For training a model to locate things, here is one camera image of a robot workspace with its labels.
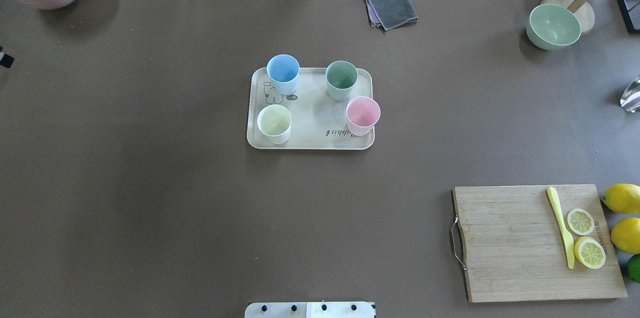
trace lemon slice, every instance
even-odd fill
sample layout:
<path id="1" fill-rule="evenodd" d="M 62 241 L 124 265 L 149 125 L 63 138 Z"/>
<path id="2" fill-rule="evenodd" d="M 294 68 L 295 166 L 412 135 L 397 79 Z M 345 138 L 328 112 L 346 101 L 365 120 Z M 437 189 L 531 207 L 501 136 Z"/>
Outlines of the lemon slice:
<path id="1" fill-rule="evenodd" d="M 576 208 L 570 211 L 566 217 L 569 229 L 578 235 L 588 235 L 596 227 L 594 218 L 584 209 Z"/>
<path id="2" fill-rule="evenodd" d="M 597 269 L 604 265 L 607 257 L 602 245 L 590 236 L 581 236 L 573 245 L 576 259 L 585 267 Z"/>

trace table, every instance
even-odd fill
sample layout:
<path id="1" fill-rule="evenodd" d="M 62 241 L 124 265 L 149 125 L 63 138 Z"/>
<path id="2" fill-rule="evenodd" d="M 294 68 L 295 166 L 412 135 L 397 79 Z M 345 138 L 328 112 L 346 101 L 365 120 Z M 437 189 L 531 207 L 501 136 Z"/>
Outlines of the table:
<path id="1" fill-rule="evenodd" d="M 628 299 L 471 304 L 450 250 L 455 186 L 638 183 L 640 115 L 617 105 L 638 38 L 590 0 L 592 32 L 542 51 L 540 1 L 413 0 L 418 23 L 382 33 L 363 0 L 0 0 L 0 315 L 636 316 L 628 280 Z M 249 146 L 250 79 L 279 53 L 371 73 L 370 149 Z"/>

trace cutting board handle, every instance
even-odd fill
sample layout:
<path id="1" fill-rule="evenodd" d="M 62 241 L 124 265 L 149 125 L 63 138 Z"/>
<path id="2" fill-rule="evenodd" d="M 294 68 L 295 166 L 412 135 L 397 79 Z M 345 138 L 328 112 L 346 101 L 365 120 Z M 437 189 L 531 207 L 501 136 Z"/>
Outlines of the cutting board handle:
<path id="1" fill-rule="evenodd" d="M 455 218 L 453 218 L 453 224 L 451 224 L 451 230 L 450 233 L 448 234 L 448 237 L 451 241 L 451 252 L 453 253 L 453 256 L 455 256 L 455 258 L 457 259 L 457 262 L 460 263 L 460 267 L 462 268 L 462 270 L 466 270 L 467 266 L 465 265 L 465 263 L 462 261 L 462 259 L 457 256 L 457 252 L 456 252 L 456 243 L 455 243 L 455 239 L 453 238 L 453 228 L 454 227 L 458 227 L 458 231 L 460 231 L 460 227 L 458 226 L 458 222 L 460 222 L 460 219 L 458 218 L 457 214 L 455 215 Z"/>

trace gray cloth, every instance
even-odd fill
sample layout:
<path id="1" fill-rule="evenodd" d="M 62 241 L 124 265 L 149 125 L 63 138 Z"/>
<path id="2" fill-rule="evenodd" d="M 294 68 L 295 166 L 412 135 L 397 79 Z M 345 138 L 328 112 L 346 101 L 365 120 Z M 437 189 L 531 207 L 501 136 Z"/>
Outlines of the gray cloth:
<path id="1" fill-rule="evenodd" d="M 389 31 L 409 22 L 416 22 L 418 14 L 411 0 L 366 0 L 373 8 L 384 30 Z"/>

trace white bracket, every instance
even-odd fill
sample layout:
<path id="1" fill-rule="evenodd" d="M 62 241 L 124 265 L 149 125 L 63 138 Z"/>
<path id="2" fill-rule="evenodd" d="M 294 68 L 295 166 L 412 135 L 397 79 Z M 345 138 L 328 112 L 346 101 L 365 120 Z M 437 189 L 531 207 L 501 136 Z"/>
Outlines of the white bracket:
<path id="1" fill-rule="evenodd" d="M 376 318 L 374 302 L 256 302 L 244 318 Z"/>

